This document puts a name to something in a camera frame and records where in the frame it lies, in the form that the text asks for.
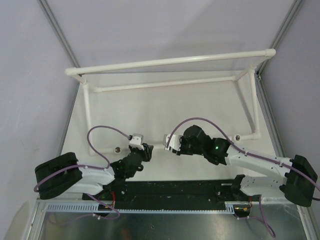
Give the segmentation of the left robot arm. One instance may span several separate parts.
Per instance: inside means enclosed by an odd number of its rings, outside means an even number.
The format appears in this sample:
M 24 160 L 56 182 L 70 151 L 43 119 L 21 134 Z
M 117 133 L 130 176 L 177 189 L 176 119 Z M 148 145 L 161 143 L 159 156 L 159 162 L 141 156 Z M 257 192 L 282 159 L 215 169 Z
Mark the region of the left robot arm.
M 67 152 L 35 169 L 37 184 L 33 191 L 40 199 L 49 200 L 63 193 L 81 193 L 107 199 L 109 186 L 115 181 L 124 182 L 144 169 L 143 162 L 150 162 L 154 146 L 143 143 L 139 147 L 129 146 L 130 153 L 109 167 L 79 164 L 74 152 Z

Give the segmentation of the white PVC pipe frame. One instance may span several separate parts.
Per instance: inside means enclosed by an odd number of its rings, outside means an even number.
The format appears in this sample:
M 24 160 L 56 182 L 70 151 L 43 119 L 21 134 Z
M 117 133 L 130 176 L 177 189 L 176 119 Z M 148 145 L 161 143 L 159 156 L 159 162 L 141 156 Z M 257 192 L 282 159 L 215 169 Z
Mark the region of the white PVC pipe frame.
M 141 134 L 156 150 L 163 137 L 183 120 L 200 124 L 207 134 L 245 147 L 271 146 L 270 135 L 258 102 L 255 70 L 271 59 L 274 49 L 177 57 L 91 67 L 68 68 L 65 74 L 79 83 L 62 152 L 94 156 L 91 143 L 104 154 L 129 152 L 122 136 Z M 146 68 L 247 58 L 243 70 L 146 72 Z

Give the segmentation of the white faucet with chrome knob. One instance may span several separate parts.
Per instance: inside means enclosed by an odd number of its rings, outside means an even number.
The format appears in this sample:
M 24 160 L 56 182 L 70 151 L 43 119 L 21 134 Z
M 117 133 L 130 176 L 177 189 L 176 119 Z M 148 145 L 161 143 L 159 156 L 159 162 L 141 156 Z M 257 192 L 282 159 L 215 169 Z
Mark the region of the white faucet with chrome knob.
M 182 135 L 174 134 L 169 141 L 170 137 L 171 137 L 170 134 L 164 135 L 164 138 L 163 138 L 164 150 L 170 151 L 173 154 L 177 154 L 181 150 Z

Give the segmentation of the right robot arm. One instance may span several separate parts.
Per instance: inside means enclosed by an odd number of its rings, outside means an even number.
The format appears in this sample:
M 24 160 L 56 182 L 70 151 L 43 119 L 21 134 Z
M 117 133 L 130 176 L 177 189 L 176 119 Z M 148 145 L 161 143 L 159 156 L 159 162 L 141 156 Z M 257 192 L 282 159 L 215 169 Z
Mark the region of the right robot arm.
M 262 155 L 233 146 L 225 138 L 211 138 L 197 125 L 187 128 L 183 135 L 170 141 L 177 155 L 199 155 L 214 165 L 249 169 L 261 177 L 237 176 L 231 187 L 232 197 L 238 201 L 247 196 L 265 195 L 285 197 L 288 201 L 310 207 L 318 175 L 300 155 L 294 158 Z

